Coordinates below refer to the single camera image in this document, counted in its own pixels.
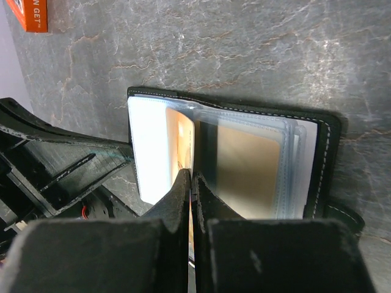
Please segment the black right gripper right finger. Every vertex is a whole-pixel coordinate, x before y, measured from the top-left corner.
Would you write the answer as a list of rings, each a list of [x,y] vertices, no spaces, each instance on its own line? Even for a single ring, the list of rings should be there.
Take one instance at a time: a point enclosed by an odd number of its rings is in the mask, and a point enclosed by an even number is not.
[[[359,238],[365,223],[335,201],[325,216],[246,220],[196,173],[192,216],[197,292],[374,292]]]

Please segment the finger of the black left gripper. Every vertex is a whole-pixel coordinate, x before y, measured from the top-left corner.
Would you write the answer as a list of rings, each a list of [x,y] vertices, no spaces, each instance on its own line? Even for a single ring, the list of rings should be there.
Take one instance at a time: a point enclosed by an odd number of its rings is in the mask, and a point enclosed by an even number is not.
[[[133,162],[129,143],[66,131],[1,99],[1,199],[54,217]]]

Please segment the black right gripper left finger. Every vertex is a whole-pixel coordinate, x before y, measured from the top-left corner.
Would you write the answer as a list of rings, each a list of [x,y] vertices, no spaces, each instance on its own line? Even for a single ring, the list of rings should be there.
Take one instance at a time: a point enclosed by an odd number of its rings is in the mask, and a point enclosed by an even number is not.
[[[13,241],[2,292],[186,292],[190,174],[135,219],[37,220]]]

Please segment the tan credit card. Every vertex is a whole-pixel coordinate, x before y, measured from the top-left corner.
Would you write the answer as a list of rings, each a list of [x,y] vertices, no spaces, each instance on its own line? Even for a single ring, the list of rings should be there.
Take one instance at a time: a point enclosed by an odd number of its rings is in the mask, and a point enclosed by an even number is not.
[[[284,134],[227,120],[201,122],[199,134],[199,169],[212,192],[246,219],[276,218]]]
[[[194,122],[181,112],[167,108],[167,138],[170,183],[174,184],[180,170],[192,174],[194,165]]]

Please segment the black leather card holder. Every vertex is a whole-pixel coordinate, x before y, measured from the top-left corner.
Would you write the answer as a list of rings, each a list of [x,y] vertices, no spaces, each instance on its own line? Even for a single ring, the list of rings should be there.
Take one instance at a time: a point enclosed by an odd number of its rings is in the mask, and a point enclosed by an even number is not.
[[[137,187],[147,203],[157,204],[173,186],[168,170],[166,124],[166,109],[171,108],[194,122],[192,182],[196,173],[204,177],[199,169],[201,122],[227,120],[236,124],[270,127],[285,136],[277,176],[277,217],[271,220],[325,216],[327,202],[333,201],[329,198],[329,185],[341,134],[341,123],[335,115],[224,103],[202,96],[145,87],[130,87],[127,95]]]

